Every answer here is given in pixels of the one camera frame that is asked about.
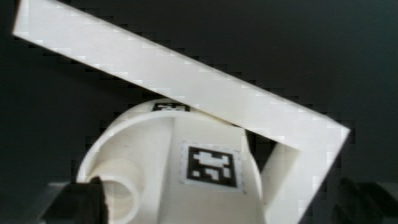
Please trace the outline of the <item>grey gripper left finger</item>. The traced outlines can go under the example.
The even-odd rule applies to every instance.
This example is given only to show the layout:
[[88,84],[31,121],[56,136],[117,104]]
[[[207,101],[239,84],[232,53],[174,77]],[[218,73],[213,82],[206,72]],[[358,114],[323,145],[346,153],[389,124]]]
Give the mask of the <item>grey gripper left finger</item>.
[[104,186],[97,177],[62,188],[40,216],[46,224],[108,224]]

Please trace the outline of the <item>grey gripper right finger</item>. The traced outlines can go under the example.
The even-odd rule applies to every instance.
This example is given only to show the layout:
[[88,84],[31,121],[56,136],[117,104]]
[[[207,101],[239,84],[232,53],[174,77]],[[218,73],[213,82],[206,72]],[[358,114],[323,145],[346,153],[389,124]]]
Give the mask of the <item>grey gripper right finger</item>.
[[398,183],[341,179],[332,224],[398,224]]

